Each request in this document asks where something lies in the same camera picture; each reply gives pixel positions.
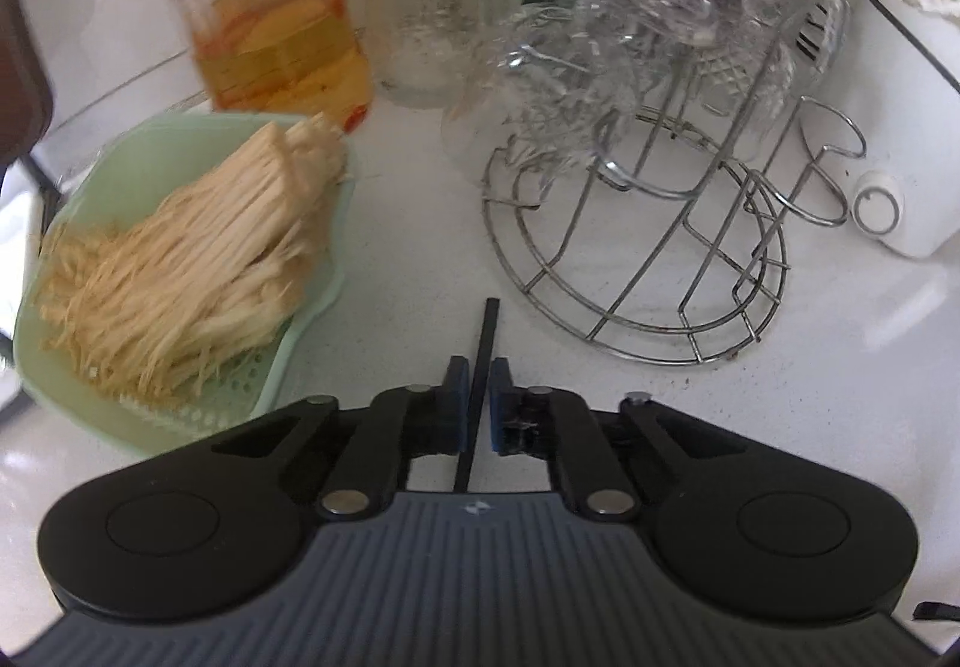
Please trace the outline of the green plastic colander basket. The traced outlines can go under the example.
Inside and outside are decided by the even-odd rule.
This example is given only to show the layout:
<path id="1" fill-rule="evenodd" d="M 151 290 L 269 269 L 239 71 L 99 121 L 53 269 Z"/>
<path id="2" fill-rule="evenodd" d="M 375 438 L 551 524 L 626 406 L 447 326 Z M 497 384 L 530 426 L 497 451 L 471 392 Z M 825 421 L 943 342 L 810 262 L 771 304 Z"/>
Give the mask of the green plastic colander basket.
<path id="1" fill-rule="evenodd" d="M 324 116 L 128 131 L 44 236 L 13 334 L 29 396 L 149 456 L 270 412 L 342 289 L 355 173 Z"/>

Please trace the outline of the white kitchen appliance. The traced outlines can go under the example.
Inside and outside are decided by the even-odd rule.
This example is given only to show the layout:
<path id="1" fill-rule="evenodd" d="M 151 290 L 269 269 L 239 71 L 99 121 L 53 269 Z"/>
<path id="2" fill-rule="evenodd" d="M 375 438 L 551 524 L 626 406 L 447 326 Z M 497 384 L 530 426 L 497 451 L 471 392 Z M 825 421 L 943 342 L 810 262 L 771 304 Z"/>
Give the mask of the white kitchen appliance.
<path id="1" fill-rule="evenodd" d="M 854 220 L 926 259 L 958 233 L 958 0 L 861 0 L 850 50 L 872 160 L 854 183 Z"/>

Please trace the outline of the brown wooden cutting board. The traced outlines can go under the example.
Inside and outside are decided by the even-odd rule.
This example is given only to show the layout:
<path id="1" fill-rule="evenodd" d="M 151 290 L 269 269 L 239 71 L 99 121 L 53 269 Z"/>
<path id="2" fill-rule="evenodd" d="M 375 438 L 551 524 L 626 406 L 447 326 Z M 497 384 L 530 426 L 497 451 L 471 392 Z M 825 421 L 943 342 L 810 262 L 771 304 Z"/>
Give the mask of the brown wooden cutting board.
<path id="1" fill-rule="evenodd" d="M 0 163 L 28 155 L 53 116 L 53 93 L 20 0 L 0 2 Z"/>

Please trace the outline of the crystal cut glass on rack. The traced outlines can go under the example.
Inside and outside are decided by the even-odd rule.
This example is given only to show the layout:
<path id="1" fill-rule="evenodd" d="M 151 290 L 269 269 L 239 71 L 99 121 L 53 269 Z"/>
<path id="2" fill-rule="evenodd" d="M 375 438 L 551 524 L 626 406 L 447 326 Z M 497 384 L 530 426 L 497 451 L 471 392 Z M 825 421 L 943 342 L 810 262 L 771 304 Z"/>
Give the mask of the crystal cut glass on rack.
<path id="1" fill-rule="evenodd" d="M 760 157 L 789 105 L 812 92 L 835 61 L 846 0 L 718 0 L 715 45 L 693 76 L 698 103 L 719 118 L 745 116 L 734 155 Z"/>

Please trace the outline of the black chopstick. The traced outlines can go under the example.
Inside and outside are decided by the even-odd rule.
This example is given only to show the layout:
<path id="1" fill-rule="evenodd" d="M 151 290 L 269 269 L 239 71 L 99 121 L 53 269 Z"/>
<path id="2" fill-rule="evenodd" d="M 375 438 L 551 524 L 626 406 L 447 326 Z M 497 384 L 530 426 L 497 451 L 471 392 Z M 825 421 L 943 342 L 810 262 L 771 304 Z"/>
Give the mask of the black chopstick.
<path id="1" fill-rule="evenodd" d="M 490 296 L 485 300 L 482 327 L 478 337 L 477 355 L 473 362 L 472 382 L 470 383 L 469 402 L 467 402 L 467 438 L 464 451 L 460 452 L 455 468 L 454 493 L 466 493 L 469 490 L 473 459 L 477 451 L 478 428 L 482 420 L 483 402 L 487 394 L 488 372 L 493 357 L 494 337 L 500 316 L 500 300 Z"/>

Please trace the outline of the enoki mushroom bunch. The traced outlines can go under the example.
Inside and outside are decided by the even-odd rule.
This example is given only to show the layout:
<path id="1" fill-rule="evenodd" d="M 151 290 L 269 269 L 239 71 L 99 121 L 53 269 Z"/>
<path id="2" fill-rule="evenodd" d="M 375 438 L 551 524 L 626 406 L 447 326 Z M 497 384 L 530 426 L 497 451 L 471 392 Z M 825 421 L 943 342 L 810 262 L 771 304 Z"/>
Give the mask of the enoki mushroom bunch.
<path id="1" fill-rule="evenodd" d="M 128 230 L 55 229 L 44 344 L 106 397 L 167 407 L 274 340 L 329 249 L 347 147 L 317 115 L 268 123 Z"/>

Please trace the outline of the upturned glass on rack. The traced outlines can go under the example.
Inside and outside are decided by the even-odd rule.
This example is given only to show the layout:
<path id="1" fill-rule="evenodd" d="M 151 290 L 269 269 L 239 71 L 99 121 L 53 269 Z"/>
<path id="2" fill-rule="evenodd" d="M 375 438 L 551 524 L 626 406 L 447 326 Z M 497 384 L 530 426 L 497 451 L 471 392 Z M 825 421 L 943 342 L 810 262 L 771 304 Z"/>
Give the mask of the upturned glass on rack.
<path id="1" fill-rule="evenodd" d="M 573 9 L 528 4 L 473 53 L 441 136 L 472 175 L 493 152 L 562 172 L 615 146 L 636 108 L 635 66 L 612 37 Z"/>

